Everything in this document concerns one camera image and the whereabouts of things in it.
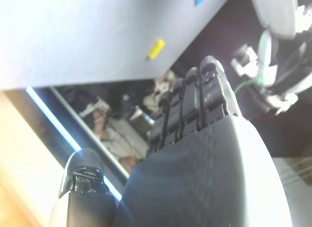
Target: yellow block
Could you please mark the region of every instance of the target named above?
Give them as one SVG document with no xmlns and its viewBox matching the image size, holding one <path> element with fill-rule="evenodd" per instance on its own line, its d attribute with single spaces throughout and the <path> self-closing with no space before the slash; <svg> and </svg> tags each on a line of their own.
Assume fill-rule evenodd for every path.
<svg viewBox="0 0 312 227">
<path fill-rule="evenodd" d="M 166 42 L 164 40 L 158 39 L 155 42 L 153 48 L 150 50 L 148 57 L 152 60 L 155 59 L 159 55 L 159 53 L 161 52 L 161 50 L 165 46 L 165 44 L 166 44 Z"/>
</svg>

